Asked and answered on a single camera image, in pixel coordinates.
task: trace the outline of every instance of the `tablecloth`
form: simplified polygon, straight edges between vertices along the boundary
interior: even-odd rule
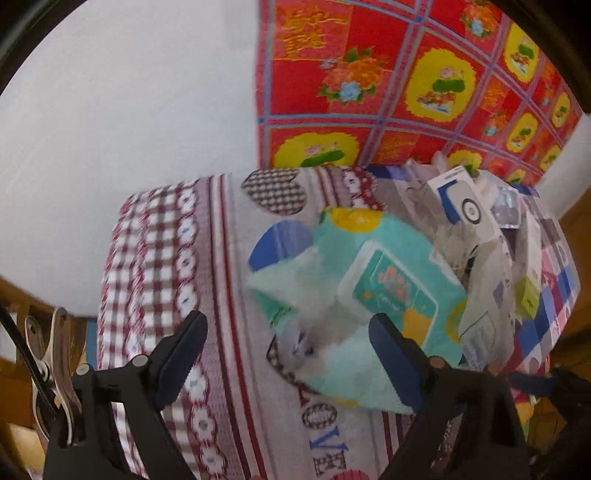
[[[286,382],[245,279],[252,250],[275,223],[313,228],[326,206],[385,209],[411,222],[407,186],[399,167],[265,170],[138,193],[121,207],[103,278],[98,366],[150,353],[192,309],[207,316],[203,353],[162,413],[197,478],[374,479],[384,470],[411,418],[347,408]],[[560,226],[535,190],[521,193],[543,227],[544,286],[508,368],[536,371],[580,287]],[[146,476],[125,412],[114,409],[130,468]]]

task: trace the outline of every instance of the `heart pattern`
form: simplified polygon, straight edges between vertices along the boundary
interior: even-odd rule
[[[306,205],[306,191],[293,181],[299,170],[257,170],[242,182],[242,190],[259,207],[275,215],[290,216]]]

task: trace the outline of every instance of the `white surface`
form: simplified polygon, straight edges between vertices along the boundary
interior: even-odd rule
[[[17,314],[11,313],[12,321],[17,322]],[[0,357],[4,360],[8,360],[13,364],[17,363],[17,346],[14,344],[10,335],[4,328],[4,325],[0,325]]]
[[[256,167],[256,0],[89,0],[0,96],[0,275],[98,312],[135,192]]]
[[[591,186],[591,116],[583,116],[564,150],[538,183],[540,196],[557,218]]]

